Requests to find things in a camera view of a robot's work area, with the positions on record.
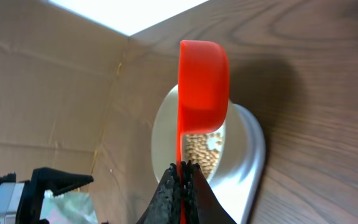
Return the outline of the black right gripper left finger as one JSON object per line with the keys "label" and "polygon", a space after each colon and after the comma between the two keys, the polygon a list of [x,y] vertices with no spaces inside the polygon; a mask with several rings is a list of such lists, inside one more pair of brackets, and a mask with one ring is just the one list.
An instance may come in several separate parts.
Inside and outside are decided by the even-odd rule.
{"label": "black right gripper left finger", "polygon": [[137,224],[179,224],[181,220],[181,184],[177,166],[165,170],[155,193]]}

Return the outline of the red measuring scoop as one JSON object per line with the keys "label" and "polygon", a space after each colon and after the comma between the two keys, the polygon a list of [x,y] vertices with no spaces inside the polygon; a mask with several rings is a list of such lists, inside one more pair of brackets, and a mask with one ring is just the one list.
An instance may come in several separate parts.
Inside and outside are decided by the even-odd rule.
{"label": "red measuring scoop", "polygon": [[[180,43],[177,108],[177,173],[183,186],[182,137],[217,130],[224,122],[229,98],[229,68],[224,49],[215,42]],[[181,220],[184,221],[183,190]]]}

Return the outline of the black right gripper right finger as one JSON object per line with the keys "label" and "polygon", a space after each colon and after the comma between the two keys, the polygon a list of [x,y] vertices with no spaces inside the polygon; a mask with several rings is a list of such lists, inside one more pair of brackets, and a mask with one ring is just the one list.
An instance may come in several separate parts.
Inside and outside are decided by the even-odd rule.
{"label": "black right gripper right finger", "polygon": [[183,163],[184,221],[187,224],[235,224],[205,179],[199,164]]}

